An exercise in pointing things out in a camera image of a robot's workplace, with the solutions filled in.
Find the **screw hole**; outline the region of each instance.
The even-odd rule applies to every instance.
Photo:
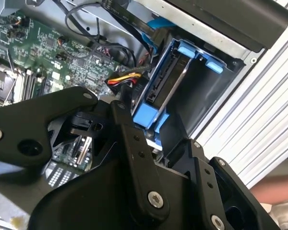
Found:
[[[209,186],[209,188],[213,188],[213,185],[209,182],[207,182],[207,185]]]
[[[219,227],[222,226],[220,221],[218,221],[217,219],[216,219],[216,225],[219,226]]]
[[[23,155],[29,157],[37,156],[43,152],[42,145],[32,139],[22,140],[17,148]]]
[[[136,140],[136,141],[139,141],[140,138],[137,136],[137,135],[134,135],[133,138]]]
[[[145,154],[144,154],[142,151],[138,152],[138,154],[139,154],[139,156],[140,156],[141,158],[144,158],[144,157],[145,157]]]
[[[96,124],[93,124],[92,130],[98,132],[98,131],[102,130],[102,128],[103,128],[102,124],[96,123]]]

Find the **black plastic housing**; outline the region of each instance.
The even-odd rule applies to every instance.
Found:
[[[273,0],[166,0],[251,51],[271,48],[288,26]]]

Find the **black wire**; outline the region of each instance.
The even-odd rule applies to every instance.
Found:
[[[124,72],[118,73],[118,75],[119,75],[120,77],[122,77],[122,76],[128,75],[128,74],[130,74],[130,73],[142,73],[142,72],[144,72],[144,71],[150,70],[151,67],[152,67],[152,66],[151,66],[150,64],[147,64],[147,65],[144,65],[144,66],[139,66],[139,67],[134,67],[134,68],[131,68],[131,69],[126,70],[126,71],[124,71]]]
[[[60,0],[52,0],[62,11],[63,13],[66,15],[68,14],[69,10],[63,5],[63,3]],[[95,40],[93,39],[94,37],[96,37],[96,35],[92,35],[89,32],[87,32],[86,29],[84,29],[79,23],[78,21],[71,15],[69,17],[69,20],[75,25],[75,27],[81,32],[78,33],[74,30],[72,30],[68,25],[66,25],[70,30],[72,30],[74,33],[81,35],[81,36],[85,36],[88,39],[90,39],[92,42],[94,42]]]
[[[87,6],[95,6],[95,7],[98,7],[100,6],[100,3],[99,2],[95,2],[95,3],[86,3],[86,4],[82,4],[82,5],[79,5],[79,6],[76,6],[74,7],[73,9],[71,9],[70,11],[68,11],[68,13],[66,14],[65,16],[65,24],[67,26],[67,28],[69,28],[70,30],[72,30],[73,32],[77,33],[77,34],[80,34],[76,31],[74,31],[69,25],[68,25],[68,19],[71,19],[71,16],[72,14],[76,13],[77,11],[83,9],[84,7],[87,7]],[[118,49],[125,49],[125,50],[128,50],[129,53],[131,54],[132,56],[132,59],[133,59],[133,66],[136,66],[137,64],[137,61],[136,61],[136,57],[133,53],[133,51],[125,46],[122,46],[122,45],[117,45],[117,44],[112,44],[112,43],[109,43],[109,44],[101,44],[99,43],[97,40],[95,40],[93,37],[91,37],[90,39],[93,43],[96,43],[96,44],[99,44],[99,46],[102,46],[102,47],[110,47],[110,48],[118,48]]]
[[[96,17],[96,24],[97,24],[97,37],[98,37],[98,42],[100,41],[100,26],[99,26],[99,18]]]
[[[87,32],[86,29],[84,29],[79,23],[78,21],[73,17],[73,13],[78,11],[78,10],[81,10],[82,8],[86,7],[86,6],[100,6],[100,3],[87,3],[87,4],[82,4],[82,5],[79,5],[75,8],[73,8],[71,11],[69,11],[64,5],[63,3],[60,1],[60,0],[52,0],[63,12],[64,14],[66,15],[65,16],[65,24],[67,26],[67,28],[69,28],[71,31],[73,31],[74,33],[78,34],[78,35],[81,35],[81,36],[85,36],[87,37],[88,39],[90,39],[93,44],[99,44],[99,46],[108,46],[108,47],[111,47],[111,48],[116,48],[116,49],[119,49],[121,52],[123,52],[127,57],[128,57],[128,54],[127,52],[124,52],[124,50],[122,49],[126,49],[128,50],[131,55],[132,55],[132,58],[133,58],[133,65],[136,66],[137,64],[137,61],[136,61],[136,58],[135,58],[135,55],[134,53],[127,47],[124,47],[122,45],[113,45],[111,43],[109,44],[100,44],[97,40],[95,40],[95,38],[98,38],[96,35],[91,35],[89,32]],[[76,31],[74,31],[69,25],[68,25],[68,22],[67,22],[67,19],[69,19],[74,25],[75,27],[82,33],[78,33]]]

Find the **yellow wire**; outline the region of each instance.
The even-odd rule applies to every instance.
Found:
[[[129,74],[129,75],[126,75],[126,76],[122,76],[120,78],[115,78],[115,79],[110,79],[109,81],[121,81],[121,80],[125,80],[125,79],[128,79],[128,78],[139,78],[141,77],[141,74],[140,73],[135,73],[135,74]]]

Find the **person's arm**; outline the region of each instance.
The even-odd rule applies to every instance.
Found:
[[[273,205],[288,201],[288,175],[264,178],[251,188],[251,193],[260,203]]]

